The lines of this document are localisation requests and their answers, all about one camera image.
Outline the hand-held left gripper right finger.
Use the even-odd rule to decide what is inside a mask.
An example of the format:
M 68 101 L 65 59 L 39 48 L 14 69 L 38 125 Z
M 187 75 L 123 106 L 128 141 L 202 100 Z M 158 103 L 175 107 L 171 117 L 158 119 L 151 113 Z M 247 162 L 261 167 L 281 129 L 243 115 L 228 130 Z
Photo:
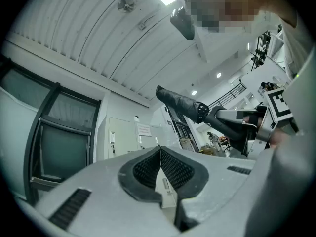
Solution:
M 160 149 L 161 167 L 177 193 L 174 225 L 191 229 L 222 208 L 250 174 L 253 160 Z

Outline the orange chair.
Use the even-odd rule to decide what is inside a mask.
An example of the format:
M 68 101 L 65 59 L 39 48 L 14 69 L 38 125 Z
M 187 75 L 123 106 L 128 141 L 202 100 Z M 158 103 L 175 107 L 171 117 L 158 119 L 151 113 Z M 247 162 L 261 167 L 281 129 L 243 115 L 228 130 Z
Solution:
M 231 145 L 229 143 L 228 138 L 222 136 L 222 137 L 219 138 L 219 142 L 220 142 L 220 145 L 222 147 L 224 147 L 223 151 L 229 151 L 230 150 Z

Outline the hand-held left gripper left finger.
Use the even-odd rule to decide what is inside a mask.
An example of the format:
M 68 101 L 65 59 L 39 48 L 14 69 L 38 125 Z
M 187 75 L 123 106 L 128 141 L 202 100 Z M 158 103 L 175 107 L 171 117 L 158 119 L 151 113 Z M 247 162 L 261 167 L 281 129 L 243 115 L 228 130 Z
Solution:
M 148 153 L 138 150 L 92 164 L 73 175 L 36 204 L 49 219 L 78 188 L 90 195 L 67 232 L 80 237 L 175 237 L 180 231 L 163 214 L 158 203 L 140 202 L 119 184 L 118 172 L 128 161 Z

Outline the person's white shirt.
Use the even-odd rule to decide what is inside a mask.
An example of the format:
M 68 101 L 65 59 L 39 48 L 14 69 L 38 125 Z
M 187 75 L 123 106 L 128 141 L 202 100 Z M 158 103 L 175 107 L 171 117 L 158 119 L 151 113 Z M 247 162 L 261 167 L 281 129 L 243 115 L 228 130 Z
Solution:
M 285 70 L 293 80 L 305 64 L 315 40 L 300 15 L 295 11 L 296 26 L 281 19 L 284 40 Z

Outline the black umbrella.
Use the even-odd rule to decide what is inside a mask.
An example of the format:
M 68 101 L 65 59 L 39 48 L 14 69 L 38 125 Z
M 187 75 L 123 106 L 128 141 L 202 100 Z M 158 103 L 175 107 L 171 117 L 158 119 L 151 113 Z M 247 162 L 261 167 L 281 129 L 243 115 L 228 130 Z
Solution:
M 215 125 L 215 121 L 211 121 L 211 118 L 208 118 L 209 107 L 202 102 L 169 91 L 160 85 L 156 88 L 156 97 L 165 105 L 173 108 L 195 123 L 203 122 Z

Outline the grey metal cabinet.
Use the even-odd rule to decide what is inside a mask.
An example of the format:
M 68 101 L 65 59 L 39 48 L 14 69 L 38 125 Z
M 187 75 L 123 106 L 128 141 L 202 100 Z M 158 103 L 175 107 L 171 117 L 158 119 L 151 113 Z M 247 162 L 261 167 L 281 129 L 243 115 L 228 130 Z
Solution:
M 171 126 L 149 125 L 151 137 L 139 136 L 136 121 L 125 121 L 117 118 L 109 119 L 109 158 L 121 156 L 136 150 L 155 146 L 177 146 L 177 137 Z M 162 207 L 171 208 L 176 206 L 176 198 L 172 187 L 162 170 L 156 178 L 155 191 L 162 195 Z

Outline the black metal doorway frame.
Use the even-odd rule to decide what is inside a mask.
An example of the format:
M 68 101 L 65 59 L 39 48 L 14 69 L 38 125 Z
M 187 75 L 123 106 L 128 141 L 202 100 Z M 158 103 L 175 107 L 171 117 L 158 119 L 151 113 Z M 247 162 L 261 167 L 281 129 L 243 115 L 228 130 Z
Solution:
M 175 111 L 172 107 L 166 106 L 175 131 L 178 135 L 181 147 L 184 150 L 199 152 L 198 146 L 195 142 L 195 139 L 192 135 L 192 132 L 185 120 L 185 116 L 181 113 Z

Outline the black window frame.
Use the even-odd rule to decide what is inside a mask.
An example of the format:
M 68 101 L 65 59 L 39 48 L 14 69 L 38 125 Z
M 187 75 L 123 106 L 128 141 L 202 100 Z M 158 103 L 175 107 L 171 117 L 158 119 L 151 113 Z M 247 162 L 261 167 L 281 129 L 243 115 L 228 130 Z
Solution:
M 101 102 L 0 54 L 0 173 L 31 205 L 93 164 Z

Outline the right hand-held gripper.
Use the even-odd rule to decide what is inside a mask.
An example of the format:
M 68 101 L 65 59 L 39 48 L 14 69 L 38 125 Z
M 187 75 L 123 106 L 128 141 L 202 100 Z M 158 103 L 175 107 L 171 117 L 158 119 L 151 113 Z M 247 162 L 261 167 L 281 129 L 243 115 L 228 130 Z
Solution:
M 291 128 L 292 133 L 298 130 L 283 93 L 283 88 L 264 93 L 267 104 L 255 110 L 216 107 L 214 122 L 209 124 L 228 138 L 230 145 L 244 156 L 274 149 L 290 138 L 284 128 Z M 249 123 L 244 121 L 246 117 L 249 117 Z

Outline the red and white notice paper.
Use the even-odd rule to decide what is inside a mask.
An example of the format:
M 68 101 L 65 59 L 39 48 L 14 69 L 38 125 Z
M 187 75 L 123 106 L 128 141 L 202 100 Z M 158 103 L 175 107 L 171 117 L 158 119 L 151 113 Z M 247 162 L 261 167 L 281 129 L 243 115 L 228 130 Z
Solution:
M 139 136 L 148 136 L 151 137 L 151 128 L 149 125 L 144 125 L 144 124 L 140 124 L 137 123 L 137 131 L 138 131 L 138 135 Z

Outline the black stair railing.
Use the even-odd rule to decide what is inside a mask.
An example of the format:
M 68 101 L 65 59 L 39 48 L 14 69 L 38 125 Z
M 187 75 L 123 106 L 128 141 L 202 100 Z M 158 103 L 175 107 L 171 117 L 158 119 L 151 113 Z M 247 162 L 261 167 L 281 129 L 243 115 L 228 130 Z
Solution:
M 247 90 L 247 87 L 243 83 L 239 83 L 232 90 L 228 91 L 222 97 L 208 105 L 209 109 L 212 110 L 216 106 L 224 107 L 226 104 L 230 103 L 234 99 L 236 99 L 239 95 L 241 95 L 244 91 Z

